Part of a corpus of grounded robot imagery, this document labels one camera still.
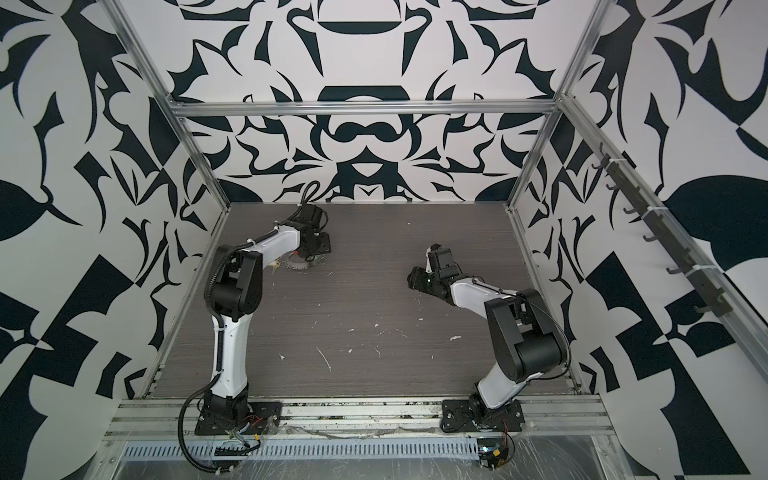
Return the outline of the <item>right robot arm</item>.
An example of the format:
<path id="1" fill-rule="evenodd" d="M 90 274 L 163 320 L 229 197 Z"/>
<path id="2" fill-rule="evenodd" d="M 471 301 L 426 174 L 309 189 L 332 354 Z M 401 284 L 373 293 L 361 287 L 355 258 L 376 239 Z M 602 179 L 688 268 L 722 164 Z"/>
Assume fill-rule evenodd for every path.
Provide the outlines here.
<path id="1" fill-rule="evenodd" d="M 407 284 L 487 322 L 495 364 L 470 397 L 477 415 L 501 409 L 530 382 L 569 367 L 565 334 L 537 290 L 506 290 L 468 275 L 440 244 L 427 249 L 426 265 L 413 268 Z"/>

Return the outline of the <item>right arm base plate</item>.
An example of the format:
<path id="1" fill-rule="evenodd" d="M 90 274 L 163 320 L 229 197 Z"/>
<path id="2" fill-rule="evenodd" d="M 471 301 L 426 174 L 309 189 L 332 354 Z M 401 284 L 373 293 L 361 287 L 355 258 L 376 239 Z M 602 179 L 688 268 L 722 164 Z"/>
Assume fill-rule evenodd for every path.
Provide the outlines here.
<path id="1" fill-rule="evenodd" d="M 519 401 L 512 400 L 497 409 L 483 406 L 479 398 L 443 400 L 440 429 L 444 433 L 500 431 L 520 432 L 526 422 Z"/>

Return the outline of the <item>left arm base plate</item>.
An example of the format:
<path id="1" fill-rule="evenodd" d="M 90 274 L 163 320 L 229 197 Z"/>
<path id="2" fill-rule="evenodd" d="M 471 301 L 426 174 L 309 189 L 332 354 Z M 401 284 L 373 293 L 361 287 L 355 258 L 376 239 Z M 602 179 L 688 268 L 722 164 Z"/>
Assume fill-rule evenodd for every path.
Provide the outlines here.
<path id="1" fill-rule="evenodd" d="M 279 401 L 248 402 L 233 407 L 203 406 L 194 433 L 197 436 L 222 436 L 237 430 L 243 435 L 261 435 L 275 431 L 281 423 L 283 404 Z"/>

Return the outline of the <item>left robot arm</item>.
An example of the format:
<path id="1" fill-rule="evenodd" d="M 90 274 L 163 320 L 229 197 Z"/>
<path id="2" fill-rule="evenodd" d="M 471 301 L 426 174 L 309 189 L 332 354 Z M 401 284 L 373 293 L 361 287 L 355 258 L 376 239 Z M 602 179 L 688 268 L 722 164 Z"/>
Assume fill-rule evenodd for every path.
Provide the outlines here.
<path id="1" fill-rule="evenodd" d="M 228 421 L 248 415 L 245 370 L 248 330 L 263 298 L 263 271 L 289 254 L 309 263 L 331 252 L 321 207 L 301 204 L 266 234 L 239 245 L 218 247 L 203 299 L 214 329 L 213 372 L 205 388 L 203 411 Z"/>

